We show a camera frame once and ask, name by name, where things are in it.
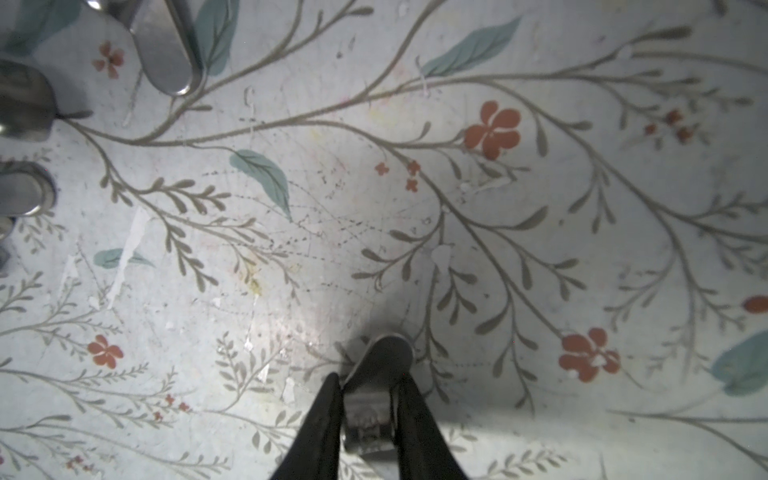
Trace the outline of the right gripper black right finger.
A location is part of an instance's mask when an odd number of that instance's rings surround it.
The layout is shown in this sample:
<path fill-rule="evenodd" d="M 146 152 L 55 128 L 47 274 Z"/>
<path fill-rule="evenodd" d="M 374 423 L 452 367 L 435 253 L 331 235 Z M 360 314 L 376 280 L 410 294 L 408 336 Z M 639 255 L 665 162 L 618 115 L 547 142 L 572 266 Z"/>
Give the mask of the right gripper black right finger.
<path fill-rule="evenodd" d="M 406 374 L 394 392 L 395 445 L 400 478 L 467 480 L 412 376 Z"/>

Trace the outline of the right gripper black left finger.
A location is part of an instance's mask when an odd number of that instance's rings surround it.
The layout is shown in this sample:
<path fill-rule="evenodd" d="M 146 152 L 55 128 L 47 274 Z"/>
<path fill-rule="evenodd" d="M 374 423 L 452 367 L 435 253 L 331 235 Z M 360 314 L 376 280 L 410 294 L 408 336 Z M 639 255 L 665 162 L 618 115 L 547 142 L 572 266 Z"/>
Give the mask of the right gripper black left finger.
<path fill-rule="evenodd" d="M 329 374 L 272 480 L 337 480 L 343 396 L 340 377 Z"/>

